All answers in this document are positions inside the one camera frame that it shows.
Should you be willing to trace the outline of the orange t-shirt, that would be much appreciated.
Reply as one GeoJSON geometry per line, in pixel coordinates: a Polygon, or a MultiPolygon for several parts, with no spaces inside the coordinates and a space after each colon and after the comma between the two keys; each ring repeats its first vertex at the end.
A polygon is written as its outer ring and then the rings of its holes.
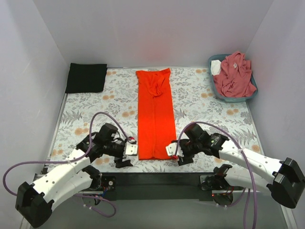
{"type": "Polygon", "coordinates": [[[140,160],[166,160],[176,139],[171,70],[136,71],[138,78],[138,147],[140,160]]]}

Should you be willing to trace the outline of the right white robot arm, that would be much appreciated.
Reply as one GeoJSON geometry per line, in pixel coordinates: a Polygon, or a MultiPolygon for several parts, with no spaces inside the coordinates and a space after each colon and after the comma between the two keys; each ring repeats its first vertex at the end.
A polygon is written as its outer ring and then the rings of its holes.
{"type": "Polygon", "coordinates": [[[214,169],[214,177],[206,181],[208,189],[225,190],[230,186],[267,192],[282,206],[296,208],[305,190],[305,176],[298,163],[291,159],[279,160],[241,148],[237,141],[222,130],[208,134],[200,122],[188,124],[182,131],[186,139],[178,138],[167,148],[167,154],[178,159],[180,166],[193,162],[198,153],[214,156],[236,164],[240,169],[224,165],[214,169]]]}

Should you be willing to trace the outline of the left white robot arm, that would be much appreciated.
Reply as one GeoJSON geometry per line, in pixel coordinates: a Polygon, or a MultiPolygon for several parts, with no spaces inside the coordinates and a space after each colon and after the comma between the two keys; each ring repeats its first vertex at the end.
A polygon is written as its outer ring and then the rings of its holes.
{"type": "Polygon", "coordinates": [[[115,158],[116,168],[132,166],[127,156],[137,155],[138,146],[133,137],[116,138],[118,129],[104,124],[99,132],[93,133],[77,144],[63,164],[32,183],[23,182],[17,191],[15,208],[33,228],[42,226],[52,212],[65,200],[84,191],[96,191],[100,198],[105,192],[115,190],[116,178],[103,177],[91,164],[103,155],[115,158]]]}

